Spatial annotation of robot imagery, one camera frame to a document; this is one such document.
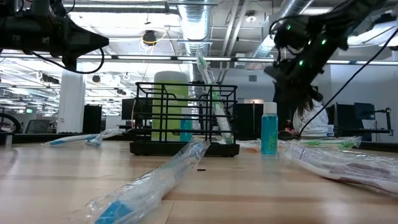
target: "white shirt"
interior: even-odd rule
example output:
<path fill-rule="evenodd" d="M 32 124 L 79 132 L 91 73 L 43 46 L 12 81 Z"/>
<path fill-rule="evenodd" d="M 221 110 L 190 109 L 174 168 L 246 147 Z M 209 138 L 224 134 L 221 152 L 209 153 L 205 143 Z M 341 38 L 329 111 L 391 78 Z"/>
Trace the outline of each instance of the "white shirt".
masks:
<path fill-rule="evenodd" d="M 323 105 L 316 100 L 312 100 L 312 102 L 313 109 L 311 111 L 304 109 L 302 116 L 299 116 L 299 112 L 297 110 L 294 113 L 293 127 L 297 133 L 299 133 L 304 125 L 323 107 Z M 301 135 L 308 137 L 327 137 L 328 122 L 329 119 L 326 110 L 323 110 L 314 120 L 311 121 L 311 123 L 307 125 Z"/>

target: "lime green container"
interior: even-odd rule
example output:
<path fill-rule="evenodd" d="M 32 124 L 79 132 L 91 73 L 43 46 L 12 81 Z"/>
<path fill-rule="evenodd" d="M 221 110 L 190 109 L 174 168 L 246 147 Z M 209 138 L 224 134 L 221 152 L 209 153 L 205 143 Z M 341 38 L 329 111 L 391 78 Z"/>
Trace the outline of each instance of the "lime green container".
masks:
<path fill-rule="evenodd" d="M 157 72 L 155 74 L 154 78 L 155 83 L 179 83 L 179 84 L 188 84 L 189 83 L 189 77 L 187 74 L 182 73 L 182 72 L 175 72 L 175 71 L 163 71 L 163 72 Z M 154 88 L 161 88 L 161 85 L 155 85 Z M 181 99 L 187 99 L 188 98 L 188 86 L 171 86 L 171 85 L 166 85 L 165 86 L 167 93 L 173 93 L 177 98 Z M 160 98 L 160 90 L 155 90 L 154 98 Z M 160 105 L 161 101 L 160 100 L 154 100 L 154 105 Z M 163 123 L 162 127 L 160 127 L 160 120 L 159 119 L 154 119 L 152 121 L 152 128 L 153 129 L 166 129 L 166 121 L 165 121 L 165 115 L 166 115 L 166 101 L 163 102 L 164 107 L 163 107 Z M 169 100 L 169 105 L 173 106 L 188 106 L 187 101 L 177 101 L 177 100 Z M 161 112 L 161 107 L 159 106 L 154 106 L 152 108 L 152 112 L 155 114 L 160 114 Z M 182 114 L 182 108 L 179 107 L 169 107 L 168 114 Z M 182 118 L 181 116 L 169 116 L 169 118 Z M 180 120 L 174 120 L 170 119 L 167 121 L 167 129 L 180 129 L 181 127 L 181 121 Z M 152 140 L 153 141 L 159 141 L 160 138 L 160 133 L 159 132 L 152 132 Z M 162 133 L 162 141 L 165 141 L 165 133 Z M 167 141 L 180 141 L 180 134 L 179 133 L 167 133 Z"/>

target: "wooden tabletop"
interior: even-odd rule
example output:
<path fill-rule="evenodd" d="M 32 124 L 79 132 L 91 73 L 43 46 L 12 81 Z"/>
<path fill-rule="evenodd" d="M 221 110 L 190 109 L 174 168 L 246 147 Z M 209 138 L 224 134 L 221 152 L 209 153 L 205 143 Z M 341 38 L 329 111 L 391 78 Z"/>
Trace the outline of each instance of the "wooden tabletop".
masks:
<path fill-rule="evenodd" d="M 158 167 L 128 142 L 0 149 L 0 223 L 66 223 L 72 211 Z M 145 224 L 398 223 L 398 200 L 339 184 L 275 157 L 206 157 Z"/>

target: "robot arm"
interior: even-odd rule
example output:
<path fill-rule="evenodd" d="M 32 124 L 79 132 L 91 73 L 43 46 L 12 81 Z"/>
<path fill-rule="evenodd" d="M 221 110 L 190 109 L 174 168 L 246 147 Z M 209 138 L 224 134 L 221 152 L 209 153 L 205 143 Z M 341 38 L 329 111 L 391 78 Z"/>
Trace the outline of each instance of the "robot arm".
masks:
<path fill-rule="evenodd" d="M 108 38 L 78 27 L 66 16 L 61 0 L 33 0 L 30 9 L 18 12 L 14 0 L 1 1 L 5 4 L 0 4 L 0 53 L 49 52 L 62 56 L 65 67 L 76 71 L 78 57 L 109 44 Z"/>
<path fill-rule="evenodd" d="M 322 95 L 313 89 L 311 82 L 323 73 L 322 68 L 337 48 L 348 49 L 348 36 L 385 2 L 347 0 L 326 14 L 286 17 L 276 30 L 275 47 L 301 51 L 294 58 L 278 59 L 264 72 L 276 80 L 284 95 L 303 97 L 309 94 L 314 100 L 321 101 Z"/>

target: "white bottle cap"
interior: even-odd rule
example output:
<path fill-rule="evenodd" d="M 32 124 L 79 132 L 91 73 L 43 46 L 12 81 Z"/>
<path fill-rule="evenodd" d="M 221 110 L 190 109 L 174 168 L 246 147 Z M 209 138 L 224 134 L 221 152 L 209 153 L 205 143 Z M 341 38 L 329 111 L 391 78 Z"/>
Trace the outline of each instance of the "white bottle cap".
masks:
<path fill-rule="evenodd" d="M 264 114 L 276 114 L 277 104 L 274 102 L 264 103 Z"/>

